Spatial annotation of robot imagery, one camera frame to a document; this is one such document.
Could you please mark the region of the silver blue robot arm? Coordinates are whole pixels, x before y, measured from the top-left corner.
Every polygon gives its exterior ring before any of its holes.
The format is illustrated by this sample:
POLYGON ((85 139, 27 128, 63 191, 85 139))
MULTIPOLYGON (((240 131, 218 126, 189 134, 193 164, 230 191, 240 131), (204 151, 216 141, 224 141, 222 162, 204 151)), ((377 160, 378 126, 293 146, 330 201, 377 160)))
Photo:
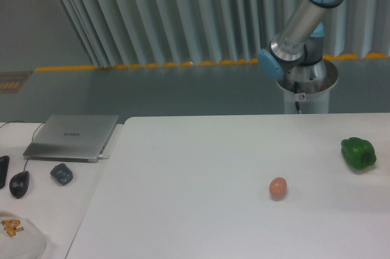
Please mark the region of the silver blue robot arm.
POLYGON ((317 93, 338 79, 334 64, 323 59, 324 26, 330 9, 344 0, 302 0, 281 32, 258 54, 260 67, 293 93, 317 93))

